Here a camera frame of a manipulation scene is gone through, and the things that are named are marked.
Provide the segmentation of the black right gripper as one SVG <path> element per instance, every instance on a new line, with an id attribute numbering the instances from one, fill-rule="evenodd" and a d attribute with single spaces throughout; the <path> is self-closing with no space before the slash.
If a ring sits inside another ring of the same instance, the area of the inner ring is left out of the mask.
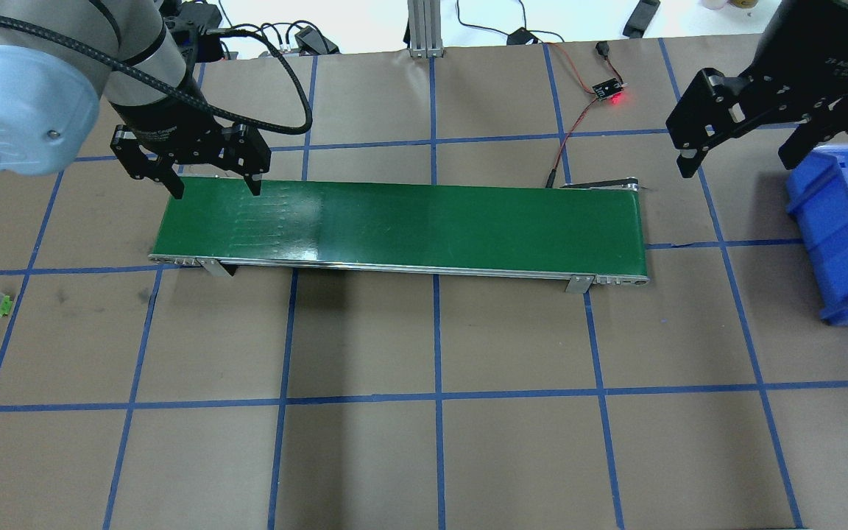
<path id="1" fill-rule="evenodd" d="M 848 135 L 848 62 L 797 70 L 760 70 L 751 65 L 736 77 L 704 68 L 694 74 L 666 120 L 679 149 L 677 168 L 692 178 L 711 149 L 772 124 L 796 124 L 778 149 L 794 170 L 814 148 Z"/>

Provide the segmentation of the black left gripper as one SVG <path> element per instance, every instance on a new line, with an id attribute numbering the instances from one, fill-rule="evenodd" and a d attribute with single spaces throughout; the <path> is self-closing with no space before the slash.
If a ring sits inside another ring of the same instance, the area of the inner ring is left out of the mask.
<path id="1" fill-rule="evenodd" d="M 272 151 L 255 128 L 215 124 L 201 130 L 171 127 L 161 133 L 151 142 L 139 138 L 127 125 L 116 127 L 110 150 L 129 177 L 159 181 L 172 198 L 181 200 L 185 185 L 175 166 L 210 165 L 245 177 L 250 193 L 261 194 L 262 175 L 272 165 Z"/>

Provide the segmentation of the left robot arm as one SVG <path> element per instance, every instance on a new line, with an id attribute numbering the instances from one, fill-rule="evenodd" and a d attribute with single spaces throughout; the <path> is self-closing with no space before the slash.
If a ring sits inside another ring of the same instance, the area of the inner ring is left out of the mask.
<path id="1" fill-rule="evenodd" d="M 0 171 L 42 177 L 80 154 L 102 99 L 119 115 L 109 149 L 132 179 L 184 194 L 177 165 L 240 175 L 259 195 L 272 157 L 249 125 L 203 110 L 158 1 L 0 1 Z"/>

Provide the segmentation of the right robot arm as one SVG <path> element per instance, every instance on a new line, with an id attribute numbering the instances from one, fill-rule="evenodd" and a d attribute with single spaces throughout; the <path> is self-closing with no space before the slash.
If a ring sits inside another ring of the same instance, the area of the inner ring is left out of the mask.
<path id="1" fill-rule="evenodd" d="M 710 150 L 768 124 L 796 125 L 778 150 L 788 170 L 848 135 L 848 1 L 780 2 L 751 63 L 734 77 L 697 71 L 666 121 L 685 178 Z"/>

